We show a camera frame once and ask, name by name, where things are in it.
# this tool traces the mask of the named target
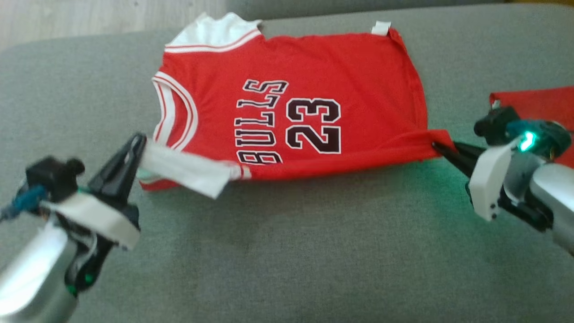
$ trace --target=folded red garment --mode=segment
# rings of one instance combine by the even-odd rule
[[[490,95],[490,103],[513,107],[522,119],[556,121],[571,132],[574,130],[574,86],[558,89],[498,92]],[[574,148],[570,147],[556,162],[574,168]]]

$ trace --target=basketball jersey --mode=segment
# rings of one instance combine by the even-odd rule
[[[574,86],[492,93],[490,103],[513,107],[521,119],[556,121],[574,133]],[[556,162],[574,168],[574,148],[566,150]]]
[[[231,179],[293,179],[424,160],[421,81],[399,33],[266,39],[261,21],[200,16],[165,47],[153,77],[153,140],[234,167]],[[174,186],[141,178],[147,190]]]

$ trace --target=clothing tag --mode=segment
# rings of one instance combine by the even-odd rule
[[[391,27],[390,22],[377,21],[375,26],[371,29],[371,33],[379,34],[381,36],[387,36],[390,27]]]
[[[137,178],[144,183],[169,179],[210,198],[223,191],[236,165],[174,151],[148,140]]]

